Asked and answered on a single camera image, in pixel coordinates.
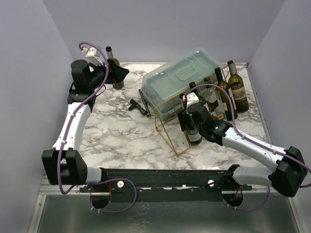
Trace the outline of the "green wine bottle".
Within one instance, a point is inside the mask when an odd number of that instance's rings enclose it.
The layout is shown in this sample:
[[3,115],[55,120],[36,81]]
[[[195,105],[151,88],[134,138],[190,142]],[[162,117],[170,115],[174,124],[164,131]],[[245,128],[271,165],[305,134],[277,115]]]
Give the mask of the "green wine bottle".
[[179,99],[180,99],[180,102],[183,108],[183,111],[178,113],[178,119],[179,119],[181,131],[187,134],[191,145],[198,145],[202,142],[202,136],[199,134],[198,127],[194,125],[190,116],[186,112],[186,108],[185,108],[186,105],[183,102],[184,95],[185,95],[184,93],[179,95]]
[[229,83],[225,82],[222,76],[222,70],[220,67],[214,69],[215,75],[218,81],[218,86],[223,89],[224,91],[219,91],[222,103],[225,110],[225,116],[227,121],[232,121],[232,119],[236,119],[238,114],[236,112],[236,105],[233,99],[233,93]]
[[118,59],[116,59],[113,55],[112,48],[110,46],[107,46],[105,48],[108,59],[111,59],[113,66],[109,65],[109,75],[108,80],[109,84],[112,85],[112,87],[116,90],[120,90],[124,87],[124,81],[119,81],[116,75],[116,67],[120,65]]
[[[190,82],[190,83],[189,83],[189,87],[190,87],[190,89],[196,87],[196,83],[195,83],[195,82]],[[194,92],[194,93],[196,94],[196,96],[198,97],[199,102],[200,102],[203,106],[207,107],[207,102],[206,102],[206,100],[204,99],[204,97],[202,97],[202,96],[200,95],[198,89],[197,89],[197,88],[194,89],[193,92]]]
[[232,60],[228,61],[227,65],[230,72],[228,83],[232,90],[236,111],[238,113],[247,112],[249,109],[249,104],[242,77],[238,75],[235,64]]

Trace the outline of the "clear square glass bottle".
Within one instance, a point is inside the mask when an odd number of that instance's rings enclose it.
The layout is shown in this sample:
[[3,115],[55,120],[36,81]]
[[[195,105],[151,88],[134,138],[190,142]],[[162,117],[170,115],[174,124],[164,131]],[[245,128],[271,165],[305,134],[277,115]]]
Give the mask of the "clear square glass bottle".
[[206,86],[206,93],[204,95],[204,98],[207,102],[209,112],[212,115],[213,119],[224,120],[225,116],[224,113],[221,111],[220,102],[213,86]]

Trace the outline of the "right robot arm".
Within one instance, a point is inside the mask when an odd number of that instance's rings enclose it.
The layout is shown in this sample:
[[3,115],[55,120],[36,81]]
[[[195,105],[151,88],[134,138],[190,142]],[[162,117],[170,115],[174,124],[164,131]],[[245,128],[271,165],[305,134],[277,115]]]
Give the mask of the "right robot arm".
[[227,189],[257,184],[272,187],[284,196],[294,197],[302,187],[308,172],[299,149],[276,147],[244,134],[227,121],[215,120],[200,103],[178,113],[178,118],[183,131],[195,129],[207,141],[237,150],[264,165],[238,166],[223,179]]

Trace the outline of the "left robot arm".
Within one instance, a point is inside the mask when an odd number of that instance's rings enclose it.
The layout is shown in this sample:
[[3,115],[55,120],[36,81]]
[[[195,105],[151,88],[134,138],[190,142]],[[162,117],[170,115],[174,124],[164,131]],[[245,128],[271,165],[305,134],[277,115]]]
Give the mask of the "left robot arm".
[[107,188],[108,180],[102,169],[88,167],[79,153],[87,119],[93,110],[96,90],[105,84],[122,82],[129,70],[116,65],[96,66],[85,60],[71,63],[72,85],[68,96],[67,116],[57,141],[42,153],[42,162],[51,185],[83,185],[91,183],[98,192]]

